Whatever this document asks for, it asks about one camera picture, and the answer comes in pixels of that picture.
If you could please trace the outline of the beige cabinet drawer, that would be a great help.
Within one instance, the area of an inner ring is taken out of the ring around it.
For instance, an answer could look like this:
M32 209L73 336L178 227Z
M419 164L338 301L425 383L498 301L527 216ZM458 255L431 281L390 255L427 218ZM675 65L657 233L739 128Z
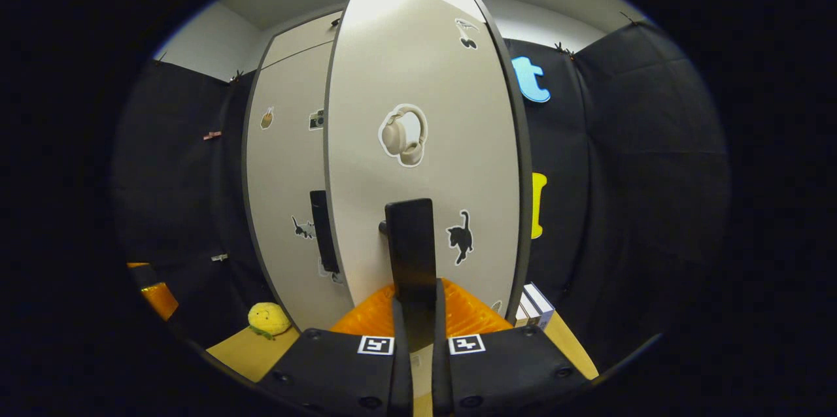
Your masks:
M462 10L467 19L487 23L478 0L442 0ZM321 44L329 44L335 38L337 25L333 22L343 17L341 4L328 6L290 19L262 33L259 45L245 64L245 71L262 69L293 54Z

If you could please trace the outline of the grey book with dark spine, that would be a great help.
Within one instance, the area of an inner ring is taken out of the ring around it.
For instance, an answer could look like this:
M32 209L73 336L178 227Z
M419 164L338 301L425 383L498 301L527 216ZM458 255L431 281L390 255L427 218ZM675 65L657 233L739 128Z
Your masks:
M541 318L539 328L545 331L547 325L553 318L555 307L550 301L548 301L546 295L544 295L534 283L530 282L526 284L524 286L523 293L526 293L527 297L530 298L538 312L540 312Z

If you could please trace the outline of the black backdrop cloth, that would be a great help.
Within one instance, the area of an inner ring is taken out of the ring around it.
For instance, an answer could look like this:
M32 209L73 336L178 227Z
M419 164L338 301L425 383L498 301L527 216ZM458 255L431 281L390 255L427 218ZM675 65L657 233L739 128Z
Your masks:
M527 96L532 163L547 179L526 279L599 370L672 325L717 258L730 201L723 129L702 78L663 31L627 25L575 59L505 38ZM141 72L109 180L129 262L149 263L202 346L274 301L247 233L238 84L170 63ZM204 141L207 132L222 136ZM228 254L222 262L211 256Z

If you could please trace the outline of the cabinet door with headphone sticker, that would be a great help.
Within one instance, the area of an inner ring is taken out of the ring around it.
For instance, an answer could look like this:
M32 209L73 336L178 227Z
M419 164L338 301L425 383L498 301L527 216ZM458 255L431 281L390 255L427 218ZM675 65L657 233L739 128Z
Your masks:
M527 268L531 156L506 47L442 0L349 0L332 50L324 157L350 297L392 282L388 203L431 199L436 272L514 319Z

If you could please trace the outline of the yellow plush toy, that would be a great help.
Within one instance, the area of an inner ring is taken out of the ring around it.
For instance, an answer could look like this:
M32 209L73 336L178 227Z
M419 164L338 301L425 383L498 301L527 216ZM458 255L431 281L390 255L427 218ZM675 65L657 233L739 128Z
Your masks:
M274 302L256 303L248 311L247 319L249 330L269 341L274 341L291 328L291 321L283 307Z

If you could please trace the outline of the beige double-door shoe cabinet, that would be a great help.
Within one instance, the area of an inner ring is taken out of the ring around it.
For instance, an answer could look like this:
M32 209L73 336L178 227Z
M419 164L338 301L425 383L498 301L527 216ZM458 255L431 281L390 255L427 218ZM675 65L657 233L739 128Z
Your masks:
M526 118L481 0L348 0L272 36L243 128L249 229L299 330L394 283L385 207L429 199L421 254L514 318L532 226Z

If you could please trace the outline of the cabinet door with camera sticker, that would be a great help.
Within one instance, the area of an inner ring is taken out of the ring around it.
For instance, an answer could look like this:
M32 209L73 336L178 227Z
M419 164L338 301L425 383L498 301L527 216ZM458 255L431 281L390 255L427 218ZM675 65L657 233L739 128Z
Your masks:
M326 42L260 69L243 157L264 274L301 330L329 329L353 307L341 277L323 268L310 199L325 188L324 131L310 120L325 104L331 52Z

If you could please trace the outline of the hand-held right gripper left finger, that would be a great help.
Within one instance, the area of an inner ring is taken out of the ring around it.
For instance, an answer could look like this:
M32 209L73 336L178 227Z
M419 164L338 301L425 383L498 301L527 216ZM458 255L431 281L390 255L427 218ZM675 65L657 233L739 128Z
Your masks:
M413 417L413 381L394 285L331 330L309 328L259 381L297 417Z

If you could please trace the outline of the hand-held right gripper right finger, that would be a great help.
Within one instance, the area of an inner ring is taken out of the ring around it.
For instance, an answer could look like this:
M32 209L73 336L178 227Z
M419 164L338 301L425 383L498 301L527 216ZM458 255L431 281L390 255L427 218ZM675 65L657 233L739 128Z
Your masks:
M536 325L511 327L451 281L436 281L434 417L550 417L592 384L592 364Z

